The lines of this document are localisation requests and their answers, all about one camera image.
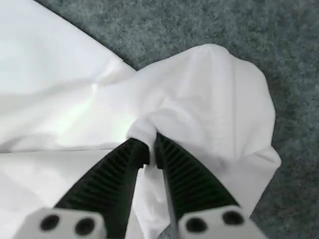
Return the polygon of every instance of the screw hole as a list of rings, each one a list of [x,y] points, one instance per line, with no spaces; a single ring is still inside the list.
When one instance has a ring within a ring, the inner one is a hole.
[[[241,225],[244,223],[243,217],[235,211],[229,211],[224,213],[223,220],[228,225]]]
[[[207,224],[201,218],[191,218],[187,221],[186,228],[192,233],[202,233],[207,230]]]
[[[60,221],[59,216],[49,215],[41,221],[40,228],[45,232],[53,230],[56,228],[59,221]]]
[[[92,218],[81,219],[75,226],[75,232],[79,236],[86,236],[94,229],[95,223]]]

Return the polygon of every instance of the white cloth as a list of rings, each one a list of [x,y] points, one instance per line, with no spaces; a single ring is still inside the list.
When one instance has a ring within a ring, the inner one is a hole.
[[[153,155],[157,130],[209,168],[247,214],[280,165],[271,147],[275,112],[264,75],[217,45],[135,72],[39,4],[1,0],[0,80],[3,239],[28,213],[53,206],[126,137],[151,151],[133,201],[147,239],[169,224]],[[135,219],[129,238],[141,238]]]

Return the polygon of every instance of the gray carpet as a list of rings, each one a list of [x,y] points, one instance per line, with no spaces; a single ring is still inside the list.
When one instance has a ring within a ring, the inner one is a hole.
[[[252,219],[272,239],[319,239],[318,0],[38,1],[137,70],[203,43],[256,64],[283,165]]]

